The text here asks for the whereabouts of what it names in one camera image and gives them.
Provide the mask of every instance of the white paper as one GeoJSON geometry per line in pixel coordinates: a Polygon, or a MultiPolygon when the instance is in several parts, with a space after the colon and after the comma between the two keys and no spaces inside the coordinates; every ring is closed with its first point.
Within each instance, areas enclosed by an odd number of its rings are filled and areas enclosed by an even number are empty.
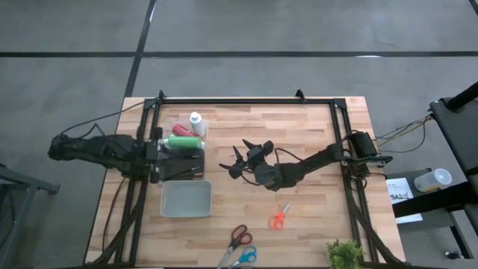
{"type": "MultiPolygon", "coordinates": [[[[390,194],[391,204],[402,202],[413,198],[412,190],[406,178],[387,179],[388,194],[390,194]]],[[[397,224],[422,221],[421,214],[413,214],[405,217],[397,217],[397,224]]]]}

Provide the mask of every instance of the red scissors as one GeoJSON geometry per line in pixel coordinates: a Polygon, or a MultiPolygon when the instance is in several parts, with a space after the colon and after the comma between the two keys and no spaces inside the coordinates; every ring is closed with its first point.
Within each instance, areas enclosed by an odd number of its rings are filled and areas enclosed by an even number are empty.
{"type": "Polygon", "coordinates": [[[247,232],[247,226],[241,224],[232,231],[231,234],[231,243],[227,248],[226,253],[224,253],[223,258],[220,260],[217,269],[220,269],[229,259],[231,253],[237,249],[240,245],[246,245],[252,242],[252,235],[247,232]]]}
{"type": "Polygon", "coordinates": [[[269,227],[271,229],[282,229],[282,227],[284,226],[285,212],[287,212],[287,210],[289,210],[290,207],[291,207],[291,204],[288,202],[287,204],[285,204],[284,209],[282,209],[280,213],[270,217],[269,227]]]}

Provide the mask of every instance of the orange scissors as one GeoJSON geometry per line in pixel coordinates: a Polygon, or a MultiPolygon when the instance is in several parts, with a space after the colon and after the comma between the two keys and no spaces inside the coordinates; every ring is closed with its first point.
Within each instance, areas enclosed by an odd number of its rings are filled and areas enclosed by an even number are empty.
{"type": "Polygon", "coordinates": [[[285,204],[284,209],[282,209],[280,213],[270,217],[269,227],[271,229],[282,229],[282,227],[284,226],[285,212],[287,212],[287,210],[289,210],[290,207],[291,207],[291,204],[288,202],[287,204],[285,204]]]}

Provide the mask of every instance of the scissor blade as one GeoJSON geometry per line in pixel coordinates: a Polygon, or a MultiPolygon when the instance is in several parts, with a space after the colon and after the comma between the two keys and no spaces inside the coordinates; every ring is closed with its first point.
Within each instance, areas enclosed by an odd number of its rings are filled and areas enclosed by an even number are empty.
{"type": "Polygon", "coordinates": [[[230,247],[230,249],[228,248],[226,253],[224,253],[224,256],[223,258],[221,259],[221,261],[219,262],[219,264],[217,265],[217,268],[216,269],[220,269],[226,262],[227,260],[229,260],[229,257],[231,255],[231,252],[232,252],[232,248],[230,247]]]}
{"type": "Polygon", "coordinates": [[[282,213],[285,214],[287,212],[287,210],[289,210],[290,207],[291,207],[291,204],[289,202],[287,204],[285,204],[284,209],[282,209],[282,213]]]}

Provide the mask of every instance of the white cup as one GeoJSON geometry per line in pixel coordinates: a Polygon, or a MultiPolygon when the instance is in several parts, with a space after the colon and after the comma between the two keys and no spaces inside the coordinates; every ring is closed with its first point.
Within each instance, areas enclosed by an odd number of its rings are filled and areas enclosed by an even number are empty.
{"type": "Polygon", "coordinates": [[[438,168],[428,172],[414,180],[415,187],[422,192],[432,191],[449,185],[452,182],[451,175],[445,169],[438,168]]]}

